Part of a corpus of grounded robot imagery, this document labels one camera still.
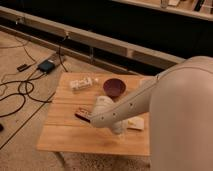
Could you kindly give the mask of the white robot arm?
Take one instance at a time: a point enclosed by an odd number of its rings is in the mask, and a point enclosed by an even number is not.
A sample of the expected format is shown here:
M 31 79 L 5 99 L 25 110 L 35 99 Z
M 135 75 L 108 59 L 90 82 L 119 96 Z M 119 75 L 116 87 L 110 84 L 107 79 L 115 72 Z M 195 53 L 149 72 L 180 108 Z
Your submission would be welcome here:
M 149 114 L 151 171 L 213 171 L 213 57 L 195 56 L 92 111 L 95 127 Z

